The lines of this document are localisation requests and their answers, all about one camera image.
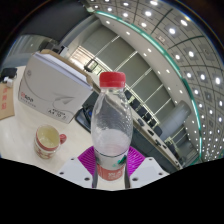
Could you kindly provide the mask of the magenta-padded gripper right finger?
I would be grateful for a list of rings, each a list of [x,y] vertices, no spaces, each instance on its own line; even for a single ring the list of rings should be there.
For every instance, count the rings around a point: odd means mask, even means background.
[[[144,157],[133,147],[129,148],[125,167],[126,188],[140,188],[168,175],[153,157]]]

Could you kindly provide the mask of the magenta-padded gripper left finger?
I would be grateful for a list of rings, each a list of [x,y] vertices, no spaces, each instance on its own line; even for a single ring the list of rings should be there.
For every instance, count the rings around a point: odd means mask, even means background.
[[[89,147],[78,157],[70,158],[57,175],[81,187],[96,187],[97,164],[94,148]]]

